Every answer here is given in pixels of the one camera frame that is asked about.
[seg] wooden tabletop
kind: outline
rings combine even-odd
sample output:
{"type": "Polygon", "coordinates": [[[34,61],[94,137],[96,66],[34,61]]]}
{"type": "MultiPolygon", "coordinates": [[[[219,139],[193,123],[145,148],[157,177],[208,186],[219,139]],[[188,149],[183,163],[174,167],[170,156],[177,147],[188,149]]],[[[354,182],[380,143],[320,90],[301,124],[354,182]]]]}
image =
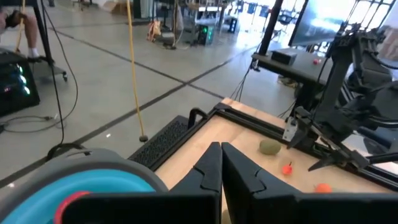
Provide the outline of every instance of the wooden tabletop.
{"type": "MultiPolygon", "coordinates": [[[[226,98],[222,102],[276,126],[284,127],[285,125],[284,120],[237,101],[226,98]]],[[[231,143],[263,169],[302,192],[314,192],[315,186],[320,183],[331,185],[334,192],[391,192],[380,185],[333,166],[308,172],[308,168],[318,159],[296,149],[287,150],[285,146],[282,146],[276,156],[265,156],[258,151],[258,147],[260,141],[266,138],[227,119],[214,116],[168,159],[156,171],[156,174],[171,189],[185,177],[210,143],[217,141],[231,143]],[[281,172],[282,167],[290,162],[293,166],[293,174],[286,177],[281,172]]],[[[392,171],[398,170],[397,164],[388,163],[382,166],[392,171]]],[[[225,209],[226,202],[223,196],[223,210],[225,209]]]]}

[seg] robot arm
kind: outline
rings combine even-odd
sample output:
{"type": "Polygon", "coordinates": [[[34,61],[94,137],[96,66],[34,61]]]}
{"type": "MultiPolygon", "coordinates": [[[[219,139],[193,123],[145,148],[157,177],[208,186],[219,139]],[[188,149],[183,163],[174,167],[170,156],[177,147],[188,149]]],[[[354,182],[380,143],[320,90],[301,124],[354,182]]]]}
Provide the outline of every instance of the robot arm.
{"type": "MultiPolygon", "coordinates": [[[[298,128],[289,147],[294,147],[304,139],[312,139],[315,142],[320,137],[331,149],[330,155],[314,164],[310,170],[348,162],[362,169],[379,162],[373,157],[364,157],[359,152],[348,149],[341,142],[361,126],[371,129],[378,126],[398,127],[398,111],[391,107],[391,105],[396,105],[394,100],[398,100],[398,82],[388,82],[378,88],[372,88],[342,108],[336,108],[335,105],[346,72],[352,63],[357,73],[362,76],[364,74],[389,74],[389,70],[384,68],[376,58],[376,44],[382,40],[382,36],[380,37],[375,30],[371,32],[357,30],[348,35],[336,37],[332,43],[328,56],[333,59],[333,67],[318,108],[312,113],[301,107],[295,110],[298,128]]],[[[390,161],[396,160],[395,154],[384,156],[384,162],[386,158],[390,161]]]]}

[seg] orange ball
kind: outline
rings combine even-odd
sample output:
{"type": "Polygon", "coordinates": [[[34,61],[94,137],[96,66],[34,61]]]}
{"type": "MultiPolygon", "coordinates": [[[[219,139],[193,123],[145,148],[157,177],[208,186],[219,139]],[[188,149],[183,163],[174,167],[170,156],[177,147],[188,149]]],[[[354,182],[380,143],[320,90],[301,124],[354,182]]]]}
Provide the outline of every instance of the orange ball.
{"type": "Polygon", "coordinates": [[[292,172],[293,172],[293,167],[292,167],[292,165],[283,166],[283,168],[282,168],[282,173],[283,173],[284,175],[292,175],[292,172]]]}
{"type": "Polygon", "coordinates": [[[318,184],[315,187],[315,193],[332,193],[332,189],[328,184],[318,184]]]}

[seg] computer tower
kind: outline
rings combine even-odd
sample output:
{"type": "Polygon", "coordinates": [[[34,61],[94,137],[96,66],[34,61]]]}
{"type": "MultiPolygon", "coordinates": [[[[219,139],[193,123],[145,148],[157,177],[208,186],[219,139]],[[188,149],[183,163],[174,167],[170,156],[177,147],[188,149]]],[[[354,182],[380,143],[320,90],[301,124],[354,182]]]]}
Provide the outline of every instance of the computer tower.
{"type": "Polygon", "coordinates": [[[228,32],[234,34],[238,28],[238,18],[231,18],[231,23],[229,23],[228,32]]]}
{"type": "Polygon", "coordinates": [[[0,50],[0,117],[40,103],[26,58],[0,50]]]}
{"type": "Polygon", "coordinates": [[[210,45],[213,43],[214,26],[199,25],[198,26],[198,44],[210,45]]]}

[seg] green ball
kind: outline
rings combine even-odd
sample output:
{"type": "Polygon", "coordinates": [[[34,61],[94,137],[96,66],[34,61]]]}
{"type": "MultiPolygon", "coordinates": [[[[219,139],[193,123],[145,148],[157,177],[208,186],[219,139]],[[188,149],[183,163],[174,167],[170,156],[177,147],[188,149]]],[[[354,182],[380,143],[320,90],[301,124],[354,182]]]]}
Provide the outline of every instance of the green ball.
{"type": "Polygon", "coordinates": [[[280,151],[281,147],[282,144],[279,141],[274,139],[266,139],[260,142],[259,150],[265,155],[274,156],[280,151]]]}

